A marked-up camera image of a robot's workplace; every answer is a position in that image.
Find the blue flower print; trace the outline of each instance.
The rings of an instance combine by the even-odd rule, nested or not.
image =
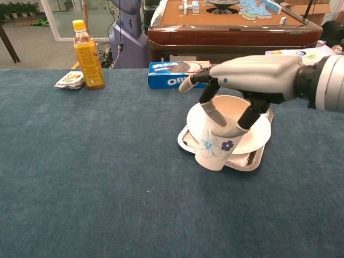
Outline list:
[[[225,142],[222,143],[221,149],[223,151],[228,152],[231,148],[233,148],[233,146],[234,146],[234,144],[233,144],[232,141],[225,141]]]
[[[209,134],[209,131],[207,133],[203,134],[202,140],[199,145],[199,150],[201,154],[206,158],[210,157],[218,157],[221,154],[221,148],[218,146],[218,140],[217,138]]]

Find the glass door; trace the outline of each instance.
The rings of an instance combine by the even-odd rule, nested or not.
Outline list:
[[[107,0],[86,0],[86,3],[90,35],[98,41],[108,41],[108,28],[117,17],[117,8]],[[42,5],[55,40],[73,40],[72,21],[83,19],[82,0],[42,0]]]

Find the yellow bottle cap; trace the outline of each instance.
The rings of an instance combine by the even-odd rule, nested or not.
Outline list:
[[[73,20],[73,27],[75,31],[86,30],[85,23],[83,20]]]

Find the oreo box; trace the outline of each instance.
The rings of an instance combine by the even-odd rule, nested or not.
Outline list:
[[[148,86],[151,89],[178,89],[190,74],[210,67],[209,61],[151,62],[148,72]],[[195,88],[205,88],[206,83],[198,83]]]

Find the table leg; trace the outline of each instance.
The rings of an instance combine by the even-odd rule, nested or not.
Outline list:
[[[17,56],[17,53],[16,53],[15,49],[13,48],[11,41],[7,37],[6,32],[5,32],[4,28],[2,28],[1,24],[0,24],[0,37],[1,37],[2,41],[4,42],[8,52],[10,53],[10,55],[13,59],[13,62],[14,63],[20,63],[19,57]]]

